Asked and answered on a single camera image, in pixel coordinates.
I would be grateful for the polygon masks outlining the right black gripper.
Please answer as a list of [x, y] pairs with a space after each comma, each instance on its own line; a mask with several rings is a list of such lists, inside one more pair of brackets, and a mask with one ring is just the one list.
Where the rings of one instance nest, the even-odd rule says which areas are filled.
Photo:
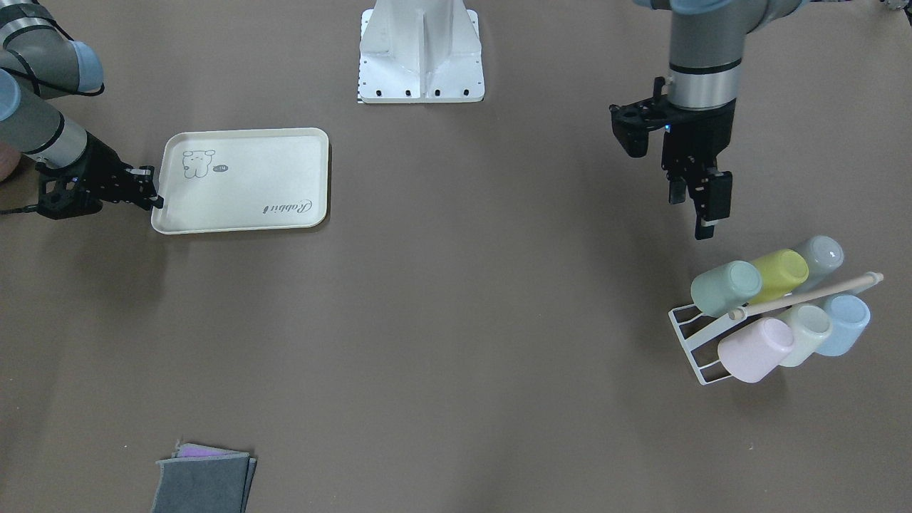
[[140, 187], [136, 180], [152, 180], [153, 166], [133, 167], [92, 134], [85, 152], [71, 165], [53, 169], [36, 163], [39, 186], [36, 213], [60, 220], [101, 211], [102, 202], [131, 202], [146, 211], [162, 209], [164, 199], [155, 187]]

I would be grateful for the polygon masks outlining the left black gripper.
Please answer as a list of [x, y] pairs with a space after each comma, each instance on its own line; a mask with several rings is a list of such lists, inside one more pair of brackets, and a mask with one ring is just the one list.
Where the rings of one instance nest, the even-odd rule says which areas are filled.
[[670, 183], [668, 204], [690, 197], [696, 211], [695, 238], [713, 237], [716, 225], [732, 209], [731, 172], [717, 159], [729, 146], [736, 101], [709, 110], [685, 110], [670, 100], [670, 79], [657, 77], [651, 97], [623, 106], [609, 106], [613, 136], [631, 158], [648, 153], [654, 131], [664, 130], [661, 165]]

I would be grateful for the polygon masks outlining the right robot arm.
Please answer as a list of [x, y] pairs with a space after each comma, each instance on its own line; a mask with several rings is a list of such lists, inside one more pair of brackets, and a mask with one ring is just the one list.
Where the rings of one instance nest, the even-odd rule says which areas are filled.
[[2, 3], [1, 42], [2, 143], [32, 159], [38, 173], [36, 201], [16, 213], [59, 220], [98, 213], [104, 202], [162, 208], [153, 166], [124, 162], [50, 102], [104, 92], [93, 48], [72, 39], [36, 1]]

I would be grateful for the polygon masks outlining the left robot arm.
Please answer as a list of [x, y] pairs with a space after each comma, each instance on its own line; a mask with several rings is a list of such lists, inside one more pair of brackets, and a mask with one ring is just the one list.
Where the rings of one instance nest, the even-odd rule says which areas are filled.
[[801, 9], [802, 1], [643, 6], [672, 14], [668, 74], [655, 78], [651, 97], [610, 107], [613, 136], [630, 157], [642, 158], [651, 133], [663, 130], [668, 201], [694, 202], [695, 237], [705, 240], [732, 208], [732, 173], [721, 170], [717, 159], [732, 139], [746, 36]]

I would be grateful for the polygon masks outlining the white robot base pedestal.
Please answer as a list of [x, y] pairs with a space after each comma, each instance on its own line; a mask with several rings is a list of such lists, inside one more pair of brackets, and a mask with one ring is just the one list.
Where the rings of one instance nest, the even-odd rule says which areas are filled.
[[378, 1], [361, 14], [358, 101], [485, 98], [479, 17], [462, 1]]

